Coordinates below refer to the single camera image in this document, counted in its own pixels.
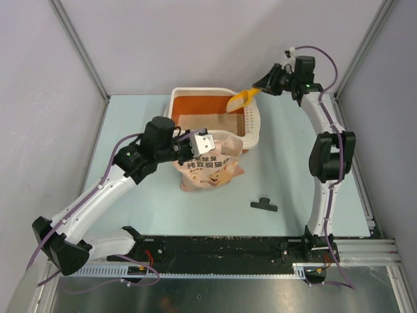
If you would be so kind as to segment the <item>pink cat litter bag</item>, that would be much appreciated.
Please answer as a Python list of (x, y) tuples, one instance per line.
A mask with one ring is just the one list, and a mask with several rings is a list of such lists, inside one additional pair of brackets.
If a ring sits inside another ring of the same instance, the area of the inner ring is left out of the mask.
[(180, 188), (185, 192), (224, 186), (244, 174), (240, 167), (243, 141), (223, 133), (213, 135), (215, 149), (180, 165), (173, 166), (182, 174)]

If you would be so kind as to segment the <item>yellow plastic scoop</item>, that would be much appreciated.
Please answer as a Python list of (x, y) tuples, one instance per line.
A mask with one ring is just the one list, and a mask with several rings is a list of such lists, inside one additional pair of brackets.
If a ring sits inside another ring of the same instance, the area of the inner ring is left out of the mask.
[(227, 113), (235, 112), (241, 108), (246, 107), (251, 104), (255, 95), (257, 95), (261, 90), (257, 88), (251, 88), (241, 91), (239, 94), (236, 94), (227, 102), (225, 111)]

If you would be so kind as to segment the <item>white orange litter box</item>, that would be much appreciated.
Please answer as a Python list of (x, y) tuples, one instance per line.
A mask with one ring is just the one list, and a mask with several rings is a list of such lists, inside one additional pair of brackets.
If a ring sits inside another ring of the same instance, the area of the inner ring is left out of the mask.
[(183, 130), (207, 128), (213, 134), (232, 134), (242, 140), (246, 152), (258, 144), (261, 117), (254, 98), (247, 106), (226, 112), (228, 101), (235, 95), (220, 87), (177, 87), (164, 115)]

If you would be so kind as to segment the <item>black bag clip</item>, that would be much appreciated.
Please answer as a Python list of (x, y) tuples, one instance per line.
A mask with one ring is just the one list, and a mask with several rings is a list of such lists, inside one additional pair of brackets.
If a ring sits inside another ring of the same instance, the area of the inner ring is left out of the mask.
[(277, 212), (278, 206), (271, 204), (270, 198), (261, 197), (259, 201), (252, 201), (250, 207), (264, 211)]

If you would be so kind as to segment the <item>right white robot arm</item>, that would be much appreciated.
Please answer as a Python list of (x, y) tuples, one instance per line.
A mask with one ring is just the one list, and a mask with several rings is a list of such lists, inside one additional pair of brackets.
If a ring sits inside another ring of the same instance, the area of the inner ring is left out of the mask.
[(298, 252), (307, 261), (332, 255), (332, 217), (339, 186), (350, 172), (356, 145), (354, 132), (347, 132), (324, 101), (324, 89), (314, 81), (315, 58), (287, 56), (284, 64), (276, 63), (253, 87), (269, 95), (289, 92), (306, 113), (317, 135), (308, 166), (314, 178), (313, 206), (298, 246), (287, 245), (287, 251)]

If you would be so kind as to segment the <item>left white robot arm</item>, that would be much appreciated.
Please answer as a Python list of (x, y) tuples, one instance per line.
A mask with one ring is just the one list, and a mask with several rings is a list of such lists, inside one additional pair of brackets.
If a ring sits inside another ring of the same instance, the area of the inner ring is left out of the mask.
[(196, 156), (196, 132), (174, 135), (179, 130), (172, 119), (158, 116), (146, 124), (144, 132), (119, 140), (105, 172), (90, 189), (53, 218), (40, 216), (33, 222), (35, 251), (43, 251), (64, 276), (98, 258), (140, 259), (144, 245), (131, 226), (110, 235), (87, 238), (85, 234), (109, 206), (154, 173), (159, 164), (183, 164)]

